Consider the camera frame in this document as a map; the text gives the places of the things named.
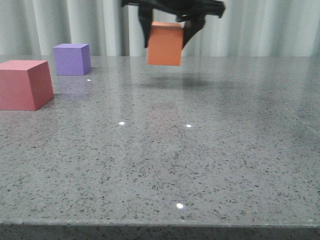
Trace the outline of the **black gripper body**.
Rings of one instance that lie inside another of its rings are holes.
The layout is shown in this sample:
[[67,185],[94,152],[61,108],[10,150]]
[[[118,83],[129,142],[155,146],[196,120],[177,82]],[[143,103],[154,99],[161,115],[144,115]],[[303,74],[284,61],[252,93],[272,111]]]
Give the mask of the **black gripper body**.
[[206,15],[221,18],[226,6],[218,0],[122,0],[121,6],[138,6],[140,9],[159,10],[176,15],[178,19],[205,17]]

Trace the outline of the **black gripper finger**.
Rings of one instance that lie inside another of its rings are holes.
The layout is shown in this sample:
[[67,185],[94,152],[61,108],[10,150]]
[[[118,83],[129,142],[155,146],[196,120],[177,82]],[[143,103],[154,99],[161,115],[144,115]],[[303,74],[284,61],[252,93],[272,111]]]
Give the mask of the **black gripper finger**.
[[203,29],[206,23],[205,17],[197,17],[187,20],[183,26],[183,43],[182,48],[184,49],[189,40]]
[[144,48],[147,48],[153,22],[153,9],[146,6],[139,6],[138,19],[144,36]]

